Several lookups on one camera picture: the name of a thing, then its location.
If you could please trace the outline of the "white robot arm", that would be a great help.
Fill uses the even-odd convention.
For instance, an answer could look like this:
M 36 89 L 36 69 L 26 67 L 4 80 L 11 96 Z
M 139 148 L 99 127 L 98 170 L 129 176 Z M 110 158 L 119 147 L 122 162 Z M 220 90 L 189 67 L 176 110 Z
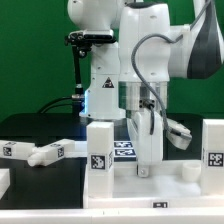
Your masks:
M 67 40 L 75 59 L 91 60 L 91 84 L 81 88 L 82 116 L 126 119 L 137 173 L 163 158 L 163 141 L 186 149 L 190 131 L 168 119 L 173 77 L 206 79 L 224 63 L 224 38 L 214 0 L 193 0 L 195 19 L 173 26 L 167 4 L 153 0 L 68 0 L 77 30 Z

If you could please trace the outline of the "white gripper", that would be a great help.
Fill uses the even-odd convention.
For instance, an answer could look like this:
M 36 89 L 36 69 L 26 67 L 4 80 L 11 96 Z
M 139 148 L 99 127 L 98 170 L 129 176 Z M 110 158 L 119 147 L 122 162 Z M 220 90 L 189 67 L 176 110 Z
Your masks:
M 157 164 L 163 158 L 163 121 L 155 112 L 151 118 L 151 111 L 143 109 L 135 112 L 127 120 L 130 140 L 137 155 L 137 175 L 149 176 L 149 166 Z

